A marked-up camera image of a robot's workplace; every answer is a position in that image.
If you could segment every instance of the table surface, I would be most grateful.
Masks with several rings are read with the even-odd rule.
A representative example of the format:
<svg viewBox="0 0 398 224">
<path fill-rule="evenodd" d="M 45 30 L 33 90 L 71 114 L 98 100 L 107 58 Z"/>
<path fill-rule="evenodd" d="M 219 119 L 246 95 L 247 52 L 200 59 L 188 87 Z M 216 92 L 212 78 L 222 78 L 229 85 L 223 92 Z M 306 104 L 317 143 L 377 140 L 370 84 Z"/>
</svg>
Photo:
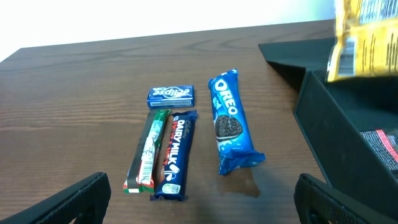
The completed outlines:
<svg viewBox="0 0 398 224">
<path fill-rule="evenodd" d="M 323 177 L 292 114 L 297 93 L 257 45 L 331 36 L 333 21 L 318 21 L 18 50 L 0 63 L 0 220 L 102 171 L 112 188 L 104 223 L 298 223 L 299 175 Z M 267 159 L 219 176 L 207 83 L 231 68 L 254 147 Z M 167 85 L 196 90 L 182 203 L 123 192 L 149 88 Z"/>
</svg>

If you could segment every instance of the blue oreo wrapper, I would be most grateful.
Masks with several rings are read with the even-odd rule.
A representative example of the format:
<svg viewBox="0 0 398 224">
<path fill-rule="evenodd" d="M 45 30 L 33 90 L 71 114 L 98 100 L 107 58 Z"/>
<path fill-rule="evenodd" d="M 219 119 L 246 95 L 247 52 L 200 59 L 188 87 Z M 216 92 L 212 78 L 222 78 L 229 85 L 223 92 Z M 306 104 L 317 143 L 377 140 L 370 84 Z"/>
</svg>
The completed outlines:
<svg viewBox="0 0 398 224">
<path fill-rule="evenodd" d="M 197 111 L 173 114 L 169 146 L 160 173 L 159 185 L 151 200 L 185 200 L 188 159 Z"/>
<path fill-rule="evenodd" d="M 266 159 L 254 150 L 238 91 L 238 71 L 232 69 L 209 80 L 220 168 L 225 175 Z"/>
</svg>

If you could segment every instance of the cookie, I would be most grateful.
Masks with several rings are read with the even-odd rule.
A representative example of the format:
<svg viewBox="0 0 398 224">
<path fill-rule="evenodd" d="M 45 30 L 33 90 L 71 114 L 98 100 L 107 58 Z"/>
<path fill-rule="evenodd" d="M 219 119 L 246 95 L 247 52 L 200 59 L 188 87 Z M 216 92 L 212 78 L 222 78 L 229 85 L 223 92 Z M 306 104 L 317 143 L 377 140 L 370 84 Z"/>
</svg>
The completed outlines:
<svg viewBox="0 0 398 224">
<path fill-rule="evenodd" d="M 218 141 L 231 140 L 243 133 L 242 124 L 232 116 L 218 116 L 215 126 Z"/>
</svg>

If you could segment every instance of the wooden table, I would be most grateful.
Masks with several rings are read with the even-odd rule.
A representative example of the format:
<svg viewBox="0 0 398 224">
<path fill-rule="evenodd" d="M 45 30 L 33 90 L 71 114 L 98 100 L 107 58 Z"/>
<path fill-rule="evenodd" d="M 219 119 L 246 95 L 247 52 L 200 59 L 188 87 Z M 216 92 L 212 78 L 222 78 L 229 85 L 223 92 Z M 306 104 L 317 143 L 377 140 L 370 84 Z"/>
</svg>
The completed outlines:
<svg viewBox="0 0 398 224">
<path fill-rule="evenodd" d="M 297 94 L 257 45 L 332 35 L 333 21 L 319 21 L 18 50 L 0 63 L 0 219 L 103 171 L 112 188 L 104 223 L 298 223 L 299 174 L 323 178 L 292 115 Z M 235 67 L 254 147 L 267 159 L 219 176 L 207 83 Z M 149 88 L 165 85 L 196 89 L 183 203 L 122 190 Z"/>
</svg>

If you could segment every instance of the black box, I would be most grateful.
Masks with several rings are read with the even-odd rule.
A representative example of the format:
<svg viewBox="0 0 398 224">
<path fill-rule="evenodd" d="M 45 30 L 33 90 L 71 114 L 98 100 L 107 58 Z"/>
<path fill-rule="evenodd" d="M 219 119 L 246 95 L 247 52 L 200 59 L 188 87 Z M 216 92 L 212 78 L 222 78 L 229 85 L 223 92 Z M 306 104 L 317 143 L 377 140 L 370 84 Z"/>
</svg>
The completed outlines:
<svg viewBox="0 0 398 224">
<path fill-rule="evenodd" d="M 397 177 L 360 131 L 398 128 L 398 77 L 325 83 L 334 38 L 260 44 L 264 58 L 299 91 L 294 116 L 326 182 L 398 220 Z"/>
</svg>

